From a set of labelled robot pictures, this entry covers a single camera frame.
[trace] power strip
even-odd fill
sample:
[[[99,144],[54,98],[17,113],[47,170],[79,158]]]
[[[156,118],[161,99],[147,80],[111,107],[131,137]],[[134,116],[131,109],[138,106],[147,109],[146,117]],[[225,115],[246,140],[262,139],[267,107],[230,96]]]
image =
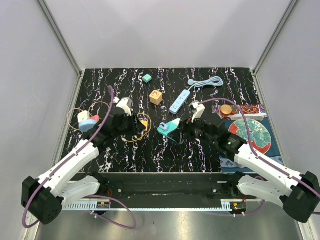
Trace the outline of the power strip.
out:
[[[179,112],[180,108],[185,104],[189,96],[190,92],[188,90],[183,90],[182,93],[178,96],[178,98],[170,107],[170,113],[176,115]]]

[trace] white object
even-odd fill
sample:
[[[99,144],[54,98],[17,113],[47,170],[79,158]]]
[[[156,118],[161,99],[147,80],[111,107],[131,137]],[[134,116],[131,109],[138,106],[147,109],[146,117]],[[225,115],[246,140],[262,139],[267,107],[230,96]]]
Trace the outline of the white object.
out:
[[[94,195],[100,187],[100,183],[93,176],[86,176],[84,179],[68,183],[61,191],[59,197],[63,197],[62,207],[68,206],[79,199]]]
[[[121,98],[121,101],[116,105],[116,107],[122,108],[126,114],[131,116],[131,104],[132,100],[129,97],[123,97]]]
[[[283,193],[269,181],[258,180],[245,175],[239,180],[237,187],[244,195],[255,196],[280,207],[284,205],[280,200],[280,196],[283,196]]]
[[[51,168],[46,173],[40,175],[38,182],[41,184],[46,178],[50,179],[50,174],[54,169],[62,164],[70,155],[76,153],[76,151],[82,147],[88,140],[81,140],[78,145],[65,156],[57,165]],[[98,148],[94,147],[94,144],[90,142],[78,155],[70,159],[59,171],[53,175],[52,179],[48,181],[44,187],[51,188],[51,193],[57,197],[71,178],[76,175],[87,163],[95,159],[99,155]]]
[[[273,161],[266,155],[262,154],[258,150],[256,150],[258,156],[263,157],[265,160],[277,166],[278,168],[286,171],[290,175],[295,176],[297,179],[301,179],[300,172],[291,170],[281,164]],[[282,194],[289,196],[292,193],[292,186],[298,185],[298,182],[288,178],[283,173],[279,172],[278,170],[274,169],[273,167],[269,166],[268,164],[264,163],[263,161],[256,158],[256,156],[252,153],[249,144],[244,144],[239,149],[239,154],[234,156],[234,161],[238,164],[244,165],[254,172],[258,173],[263,178],[267,179],[274,186],[281,191]]]
[[[116,96],[116,97],[113,99],[113,102],[114,102],[115,104],[117,104],[117,103],[120,102],[120,99]]]
[[[90,119],[90,114],[88,111],[82,111],[78,114],[78,123]]]
[[[199,104],[198,101],[194,101],[191,104],[193,106],[193,110],[192,110],[192,112],[193,112],[192,123],[193,123],[195,119],[201,118],[201,116],[204,113],[206,108],[203,104]]]

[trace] pink object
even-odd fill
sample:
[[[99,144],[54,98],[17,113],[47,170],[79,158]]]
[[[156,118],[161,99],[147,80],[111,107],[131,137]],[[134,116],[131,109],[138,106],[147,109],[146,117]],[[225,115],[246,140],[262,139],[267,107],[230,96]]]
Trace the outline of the pink object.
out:
[[[92,117],[90,117],[90,119],[96,120],[97,122],[100,121],[100,117],[98,115],[92,116]]]

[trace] gray floor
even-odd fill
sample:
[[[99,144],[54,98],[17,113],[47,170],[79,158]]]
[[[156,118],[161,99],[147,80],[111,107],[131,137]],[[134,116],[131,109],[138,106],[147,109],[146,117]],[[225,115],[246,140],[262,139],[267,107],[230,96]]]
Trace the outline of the gray floor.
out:
[[[256,203],[249,204],[250,209]],[[126,230],[94,219],[86,212],[64,211],[39,228],[37,240],[301,240],[296,221],[267,203],[256,215],[219,217],[206,212],[135,212],[138,229]],[[130,225],[126,212],[109,212],[110,219]]]

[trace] small cube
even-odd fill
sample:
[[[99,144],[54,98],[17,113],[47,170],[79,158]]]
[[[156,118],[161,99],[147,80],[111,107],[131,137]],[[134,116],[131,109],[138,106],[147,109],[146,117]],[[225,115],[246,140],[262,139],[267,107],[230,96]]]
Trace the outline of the small cube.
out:
[[[150,82],[151,79],[152,79],[152,77],[151,77],[149,74],[143,76],[143,78],[142,78],[142,80],[143,80],[146,84],[147,84],[148,82]]]
[[[150,102],[154,105],[159,105],[162,101],[162,93],[157,90],[153,90],[153,92],[150,94]]]

